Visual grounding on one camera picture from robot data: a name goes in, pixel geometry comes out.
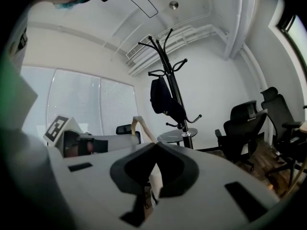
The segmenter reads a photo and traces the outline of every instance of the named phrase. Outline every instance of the ceiling light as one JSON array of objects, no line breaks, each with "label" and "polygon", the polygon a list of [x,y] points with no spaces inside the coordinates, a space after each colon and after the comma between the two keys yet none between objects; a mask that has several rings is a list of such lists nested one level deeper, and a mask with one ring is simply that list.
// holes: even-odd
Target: ceiling light
[{"label": "ceiling light", "polygon": [[169,3],[169,7],[172,9],[172,10],[176,10],[178,8],[179,4],[177,1],[171,1]]}]

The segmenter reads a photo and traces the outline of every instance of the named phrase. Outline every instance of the cable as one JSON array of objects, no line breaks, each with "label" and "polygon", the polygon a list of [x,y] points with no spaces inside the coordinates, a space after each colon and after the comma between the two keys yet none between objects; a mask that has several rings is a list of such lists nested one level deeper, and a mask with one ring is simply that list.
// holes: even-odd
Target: cable
[{"label": "cable", "polygon": [[136,4],[136,3],[135,3],[133,0],[130,0],[130,1],[132,1],[132,2],[133,2],[135,5],[136,5],[136,6],[138,6],[138,7],[139,7],[139,9],[140,9],[140,10],[142,10],[142,11],[144,12],[144,14],[146,14],[146,15],[147,15],[147,17],[148,17],[148,18],[153,18],[155,15],[157,15],[157,14],[159,13],[159,11],[157,10],[157,8],[156,8],[156,7],[155,7],[155,6],[152,4],[152,2],[150,2],[149,0],[148,0],[148,1],[150,2],[150,4],[151,4],[151,5],[154,7],[154,9],[157,11],[157,13],[156,13],[156,14],[154,14],[152,17],[149,17],[149,16],[148,16],[148,14],[147,14],[147,13],[145,13],[145,11],[144,11],[144,10],[143,10],[143,9],[142,9],[142,8],[141,8],[139,5],[137,5],[137,4]]}]

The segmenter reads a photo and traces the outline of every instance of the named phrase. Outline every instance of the ceiling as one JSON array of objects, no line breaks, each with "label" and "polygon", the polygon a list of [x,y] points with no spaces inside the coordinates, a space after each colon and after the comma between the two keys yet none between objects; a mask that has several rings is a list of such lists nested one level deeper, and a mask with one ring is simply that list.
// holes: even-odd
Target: ceiling
[{"label": "ceiling", "polygon": [[225,32],[229,32],[235,22],[233,0],[213,0],[216,24]]},{"label": "ceiling", "polygon": [[130,0],[91,0],[71,10],[55,9],[53,4],[42,2],[30,10],[29,25],[77,30],[115,46],[122,44],[121,49],[128,52],[148,34],[156,36],[175,24],[211,12],[210,0],[176,0],[177,10],[168,6],[172,0],[149,1],[158,10],[152,18]]}]

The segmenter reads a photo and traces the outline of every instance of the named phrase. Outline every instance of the window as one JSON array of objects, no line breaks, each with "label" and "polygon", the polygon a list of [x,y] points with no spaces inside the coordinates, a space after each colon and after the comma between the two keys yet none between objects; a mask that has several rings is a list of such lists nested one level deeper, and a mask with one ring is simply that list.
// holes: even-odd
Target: window
[{"label": "window", "polygon": [[57,70],[48,101],[48,125],[58,115],[73,116],[83,132],[102,135],[99,83],[99,77]]},{"label": "window", "polygon": [[286,7],[277,27],[294,49],[307,79],[307,32],[303,23],[297,15]]},{"label": "window", "polygon": [[43,135],[47,130],[47,102],[54,69],[22,67],[21,76],[38,97],[34,102],[22,128],[23,132],[38,137],[45,144]]},{"label": "window", "polygon": [[100,105],[104,135],[115,135],[118,126],[138,115],[134,88],[127,84],[101,79]]},{"label": "window", "polygon": [[43,135],[58,115],[74,117],[83,132],[97,136],[115,135],[138,115],[133,86],[61,69],[22,67],[21,75],[38,94],[23,131],[45,144]]}]

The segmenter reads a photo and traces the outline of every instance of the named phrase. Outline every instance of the chair armrest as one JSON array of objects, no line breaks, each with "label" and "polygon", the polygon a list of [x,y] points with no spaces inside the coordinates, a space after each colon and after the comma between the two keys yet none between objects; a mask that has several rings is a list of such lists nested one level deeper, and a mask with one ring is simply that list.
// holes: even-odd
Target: chair armrest
[{"label": "chair armrest", "polygon": [[283,123],[282,127],[287,129],[300,128],[302,124],[303,122],[289,122],[289,123]]},{"label": "chair armrest", "polygon": [[219,129],[216,129],[216,130],[215,130],[215,135],[216,135],[216,137],[218,137],[218,138],[222,136],[222,134],[221,134],[221,132],[220,132]]}]

